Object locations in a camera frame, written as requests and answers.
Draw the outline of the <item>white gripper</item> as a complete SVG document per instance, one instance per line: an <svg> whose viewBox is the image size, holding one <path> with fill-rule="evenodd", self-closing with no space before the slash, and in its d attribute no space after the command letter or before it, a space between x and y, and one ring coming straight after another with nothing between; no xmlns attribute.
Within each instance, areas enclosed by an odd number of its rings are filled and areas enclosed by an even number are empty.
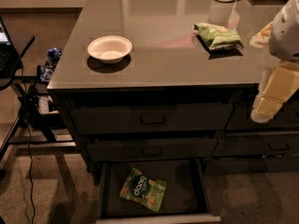
<svg viewBox="0 0 299 224"><path fill-rule="evenodd" d="M270 22L251 40L256 48L268 47L279 59L275 67L265 67L250 117L266 123L299 89L299 24L297 22Z"/></svg>

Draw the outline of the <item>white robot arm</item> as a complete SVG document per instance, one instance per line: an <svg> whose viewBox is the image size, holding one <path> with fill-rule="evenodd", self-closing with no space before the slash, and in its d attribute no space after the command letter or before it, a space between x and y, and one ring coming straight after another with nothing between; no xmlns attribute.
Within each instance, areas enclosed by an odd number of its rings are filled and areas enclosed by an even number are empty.
<svg viewBox="0 0 299 224"><path fill-rule="evenodd" d="M249 42L268 47L279 58L275 67L265 67L250 117L266 123L299 90L299 0L289 0L276 17Z"/></svg>

